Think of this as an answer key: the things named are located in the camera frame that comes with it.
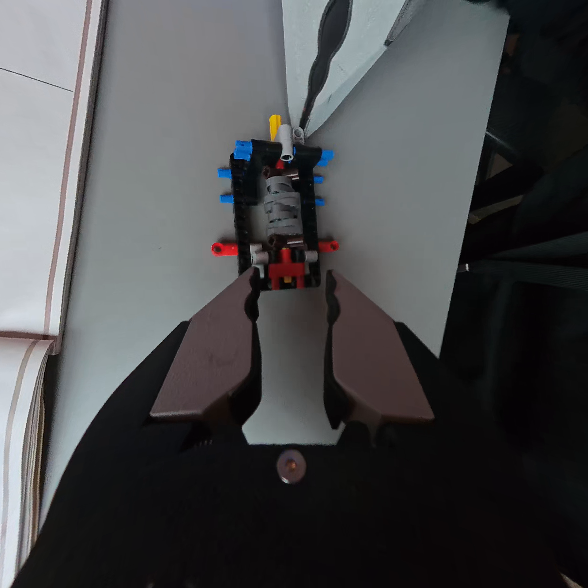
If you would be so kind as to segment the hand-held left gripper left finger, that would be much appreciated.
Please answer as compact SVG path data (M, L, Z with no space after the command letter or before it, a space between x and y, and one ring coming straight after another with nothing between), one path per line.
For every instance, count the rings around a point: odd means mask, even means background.
M161 422L243 426L261 395L260 275L249 268L191 318L151 407Z

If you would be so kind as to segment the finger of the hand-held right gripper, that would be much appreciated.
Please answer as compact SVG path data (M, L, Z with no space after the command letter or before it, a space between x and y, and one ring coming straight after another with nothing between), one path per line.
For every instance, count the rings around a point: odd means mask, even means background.
M320 24L303 108L306 135L316 132L388 47L404 1L332 1Z
M286 92L291 126L300 126L309 93L311 66L328 1L282 1Z

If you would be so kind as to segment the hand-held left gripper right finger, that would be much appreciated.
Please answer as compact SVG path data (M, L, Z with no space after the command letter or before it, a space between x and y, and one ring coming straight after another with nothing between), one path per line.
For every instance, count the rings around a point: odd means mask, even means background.
M394 320L341 274L326 275L324 407L332 429L433 422Z

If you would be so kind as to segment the black lego frame assembly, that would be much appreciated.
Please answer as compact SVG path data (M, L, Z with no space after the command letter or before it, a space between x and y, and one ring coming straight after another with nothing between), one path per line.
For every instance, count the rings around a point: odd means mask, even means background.
M275 142L236 141L229 165L217 170L231 191L219 196L233 211L233 242L215 242L216 258L234 257L238 274L259 270L261 290L303 290L321 283L320 255L336 252L338 241L320 239L315 174L333 151L305 145L304 131L282 121Z

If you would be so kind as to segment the lego instruction booklet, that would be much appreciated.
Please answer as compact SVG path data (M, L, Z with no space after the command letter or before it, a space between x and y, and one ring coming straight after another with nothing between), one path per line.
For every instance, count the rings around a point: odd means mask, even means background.
M43 388L61 351L109 1L1 1L1 587L40 526Z

